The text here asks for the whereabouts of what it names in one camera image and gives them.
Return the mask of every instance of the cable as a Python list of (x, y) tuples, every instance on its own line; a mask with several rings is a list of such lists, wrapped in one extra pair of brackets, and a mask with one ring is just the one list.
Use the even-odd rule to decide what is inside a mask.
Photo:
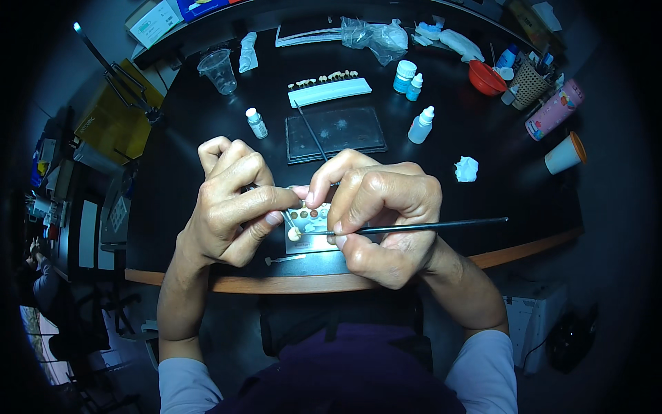
[(170, 90), (167, 88), (166, 81), (164, 81), (164, 77), (161, 76), (161, 72), (159, 72), (159, 68), (157, 68), (156, 65), (154, 65), (154, 69), (156, 69), (156, 73), (159, 75), (159, 78), (161, 78), (161, 82), (164, 83), (164, 86), (165, 86), (165, 92), (166, 92), (166, 93), (170, 92)]
[(43, 113), (45, 113), (47, 117), (53, 119), (53, 117), (51, 117), (51, 116), (48, 114), (48, 112), (46, 112), (46, 110), (45, 110), (44, 108), (42, 108), (41, 105), (39, 105), (39, 104), (37, 103), (37, 101), (34, 100), (34, 98), (32, 98), (32, 102), (34, 102), (34, 104), (37, 105), (37, 107), (38, 107), (39, 109), (41, 109), (41, 111), (42, 111)]
[(529, 352), (526, 353), (526, 355), (525, 355), (525, 357), (524, 357), (524, 363), (522, 364), (522, 371), (526, 371), (526, 359), (529, 357), (529, 355), (531, 354), (531, 352), (533, 352), (533, 351), (535, 351), (536, 349), (540, 348), (545, 342), (547, 342), (547, 338), (545, 338), (545, 340), (543, 340), (543, 341), (540, 343), (540, 345), (538, 345), (537, 347), (531, 349)]

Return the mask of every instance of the desk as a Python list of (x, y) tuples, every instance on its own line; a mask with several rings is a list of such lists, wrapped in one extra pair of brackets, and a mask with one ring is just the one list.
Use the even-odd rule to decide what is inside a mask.
[[(371, 154), (384, 164), (410, 160), (442, 184), (442, 221), (510, 217), (503, 225), (447, 229), (440, 235), (482, 267), (494, 266), (568, 241), (583, 232), (576, 191), (562, 176), (524, 189), (525, 165), (541, 160), (562, 138), (558, 129), (544, 141), (524, 130), (524, 114), (498, 98), (481, 95), (468, 81), (467, 64), (459, 56), (429, 56), (410, 51), (406, 58), (424, 74), (422, 93), (410, 102), (392, 88), (396, 62), (381, 67), (368, 50), (352, 50), (339, 42), (273, 47), (274, 30), (258, 34), (260, 66), (236, 74), (237, 90), (216, 92), (200, 78), (191, 56), (175, 78), (162, 109), (166, 127), (154, 128), (145, 147), (129, 214), (125, 278), (160, 284), (175, 248), (175, 238), (195, 206), (204, 180), (197, 157), (200, 143), (214, 136), (241, 138), (263, 154), (276, 185), (307, 184), (322, 162), (288, 166), (285, 119), (297, 114), (289, 106), (287, 84), (317, 78), (336, 70), (357, 70), (373, 92), (304, 107), (307, 113), (372, 106), (381, 123), (388, 152)], [(231, 55), (237, 68), (239, 53)], [(416, 145), (406, 137), (415, 116), (434, 105), (436, 116), (426, 141)], [(262, 114), (269, 136), (258, 140), (244, 115), (248, 107)], [(472, 156), (480, 163), (478, 180), (458, 183), (453, 163)], [(214, 265), (215, 291), (241, 293), (310, 293), (347, 291), (372, 285), (349, 274), (340, 252), (266, 266), (264, 258), (285, 256), (285, 232), (272, 233), (245, 268)]]

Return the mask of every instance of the floor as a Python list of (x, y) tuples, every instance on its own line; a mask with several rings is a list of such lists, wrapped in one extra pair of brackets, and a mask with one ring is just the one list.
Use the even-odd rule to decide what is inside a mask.
[[(488, 270), (490, 275), (516, 272), (533, 280), (565, 281), (573, 307), (582, 311), (597, 302), (600, 310), (593, 348), (573, 372), (563, 375), (544, 367), (530, 378), (518, 375), (521, 413), (604, 411), (603, 401), (624, 367), (649, 295), (657, 245), (649, 135), (628, 84), (612, 81), (626, 79), (612, 56), (613, 50), (602, 44), (575, 76), (588, 97), (573, 124), (589, 154), (588, 164), (578, 168), (577, 182), (586, 234), (554, 251)], [(142, 296), (129, 311), (134, 328), (156, 318), (158, 287), (128, 284), (129, 293)], [(421, 295), (435, 375), (444, 378), (461, 346), (461, 331), (425, 289)], [(236, 393), (247, 375), (274, 362), (261, 349), (256, 301), (254, 295), (209, 295), (201, 344), (224, 395)], [(130, 362), (114, 374), (117, 384), (140, 392), (145, 412), (157, 412), (158, 376), (145, 346), (116, 336), (111, 345), (122, 361)]]

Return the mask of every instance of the wooden desk edge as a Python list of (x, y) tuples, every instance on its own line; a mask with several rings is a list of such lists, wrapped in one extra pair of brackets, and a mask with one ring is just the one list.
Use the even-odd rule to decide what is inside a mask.
[[(531, 256), (544, 250), (569, 242), (584, 233), (583, 227), (577, 227), (543, 238), (534, 242), (513, 246), (494, 252), (476, 254), (469, 258), (481, 269), (491, 268), (512, 262), (513, 260)], [(149, 285), (161, 285), (164, 274), (145, 270), (126, 269), (124, 278), (132, 282)], [(313, 276), (283, 276), (280, 278), (247, 278), (245, 276), (223, 276), (218, 278), (211, 289), (222, 293), (251, 293), (251, 294), (288, 294), (288, 293), (324, 293), (339, 291), (365, 290), (377, 287), (377, 284), (368, 279), (351, 273), (327, 274)]]

